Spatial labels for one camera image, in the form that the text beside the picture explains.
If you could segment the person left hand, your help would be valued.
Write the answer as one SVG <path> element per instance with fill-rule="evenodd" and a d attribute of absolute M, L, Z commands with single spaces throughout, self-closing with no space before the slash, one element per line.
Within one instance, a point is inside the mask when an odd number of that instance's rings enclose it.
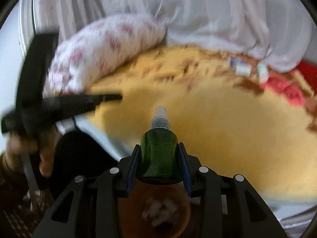
<path fill-rule="evenodd" d="M 61 136 L 62 134 L 53 126 L 40 136 L 40 146 L 38 146 L 38 142 L 35 140 L 24 138 L 16 133 L 10 134 L 2 158 L 3 168 L 8 173 L 23 173 L 21 156 L 38 152 L 40 174 L 49 177 L 53 171 L 55 147 Z"/>

